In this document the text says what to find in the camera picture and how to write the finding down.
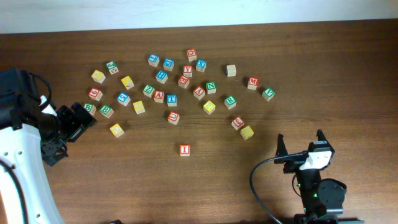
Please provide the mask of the yellow O wooden block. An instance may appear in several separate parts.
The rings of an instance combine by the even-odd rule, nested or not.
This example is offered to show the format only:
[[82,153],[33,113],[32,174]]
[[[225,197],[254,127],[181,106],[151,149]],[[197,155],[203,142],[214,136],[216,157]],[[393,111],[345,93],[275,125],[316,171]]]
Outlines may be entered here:
[[116,138],[118,138],[124,134],[124,130],[122,129],[122,127],[120,127],[120,125],[118,123],[111,126],[110,131]]

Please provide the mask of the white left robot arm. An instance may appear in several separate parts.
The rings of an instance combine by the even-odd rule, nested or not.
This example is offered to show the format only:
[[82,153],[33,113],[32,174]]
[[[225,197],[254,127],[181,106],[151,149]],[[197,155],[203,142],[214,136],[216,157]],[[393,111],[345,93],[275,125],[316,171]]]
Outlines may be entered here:
[[78,102],[56,108],[25,70],[1,72],[1,198],[8,223],[63,223],[44,166],[68,156],[96,120]]

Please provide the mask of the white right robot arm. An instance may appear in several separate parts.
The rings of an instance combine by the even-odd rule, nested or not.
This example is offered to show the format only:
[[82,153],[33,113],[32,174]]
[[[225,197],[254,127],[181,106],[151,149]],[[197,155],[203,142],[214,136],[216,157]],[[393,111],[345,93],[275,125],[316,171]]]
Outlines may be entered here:
[[297,179],[303,214],[294,216],[295,223],[364,223],[357,218],[342,218],[343,203],[347,192],[346,184],[336,179],[322,179],[320,172],[326,169],[335,150],[322,130],[317,131],[317,140],[301,153],[287,152],[283,135],[277,138],[276,160],[283,164],[285,174],[293,173]]

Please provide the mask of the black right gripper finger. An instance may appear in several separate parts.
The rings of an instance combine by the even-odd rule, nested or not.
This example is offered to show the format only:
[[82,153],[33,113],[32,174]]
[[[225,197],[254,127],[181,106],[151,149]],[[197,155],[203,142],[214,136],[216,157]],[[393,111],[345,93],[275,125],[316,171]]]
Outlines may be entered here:
[[277,136],[277,149],[275,152],[276,157],[287,156],[288,152],[284,143],[284,135],[279,133]]
[[317,130],[317,141],[327,141],[327,139],[321,129]]

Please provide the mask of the red I wooden block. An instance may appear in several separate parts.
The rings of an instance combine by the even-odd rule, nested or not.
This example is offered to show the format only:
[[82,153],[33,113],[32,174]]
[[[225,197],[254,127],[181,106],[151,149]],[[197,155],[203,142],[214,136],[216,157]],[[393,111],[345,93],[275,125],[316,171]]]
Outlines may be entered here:
[[179,147],[180,156],[190,156],[190,145],[189,144],[181,144]]

